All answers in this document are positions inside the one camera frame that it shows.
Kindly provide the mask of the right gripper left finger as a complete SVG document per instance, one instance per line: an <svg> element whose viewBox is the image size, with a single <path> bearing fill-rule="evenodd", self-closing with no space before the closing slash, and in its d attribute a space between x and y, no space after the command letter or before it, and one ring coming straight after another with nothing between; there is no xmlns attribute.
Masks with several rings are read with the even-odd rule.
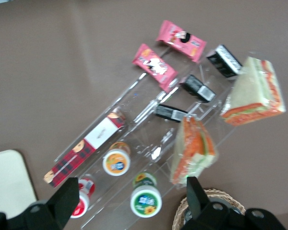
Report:
<svg viewBox="0 0 288 230"><path fill-rule="evenodd" d="M79 203L78 178L71 177L46 202L31 204L7 220L8 230L62 230Z"/></svg>

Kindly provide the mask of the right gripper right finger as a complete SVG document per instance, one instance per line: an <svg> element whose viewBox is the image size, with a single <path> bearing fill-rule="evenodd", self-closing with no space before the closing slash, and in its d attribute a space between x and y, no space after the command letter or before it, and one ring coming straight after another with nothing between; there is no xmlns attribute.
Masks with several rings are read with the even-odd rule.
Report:
<svg viewBox="0 0 288 230"><path fill-rule="evenodd" d="M222 198L209 198L196 177L187 178L187 203L192 218L183 230L243 230L242 213Z"/></svg>

